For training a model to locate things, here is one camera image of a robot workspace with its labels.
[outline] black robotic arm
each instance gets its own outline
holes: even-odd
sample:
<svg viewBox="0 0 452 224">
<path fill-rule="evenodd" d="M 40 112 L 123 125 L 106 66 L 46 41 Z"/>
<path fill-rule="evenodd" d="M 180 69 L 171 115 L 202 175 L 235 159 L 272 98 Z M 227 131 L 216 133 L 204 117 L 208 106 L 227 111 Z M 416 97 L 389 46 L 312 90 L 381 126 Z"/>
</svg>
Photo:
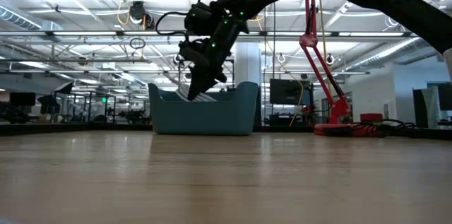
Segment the black robotic arm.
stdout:
<svg viewBox="0 0 452 224">
<path fill-rule="evenodd" d="M 195 35 L 210 38 L 181 42 L 180 54 L 193 61 L 189 100 L 225 82 L 222 64 L 231 54 L 240 32 L 248 33 L 246 21 L 267 5 L 278 0 L 218 0 L 209 6 L 192 6 L 185 18 L 185 28 Z M 348 0 L 358 6 L 377 9 L 426 40 L 440 53 L 452 48 L 452 18 L 423 0 Z"/>
</svg>

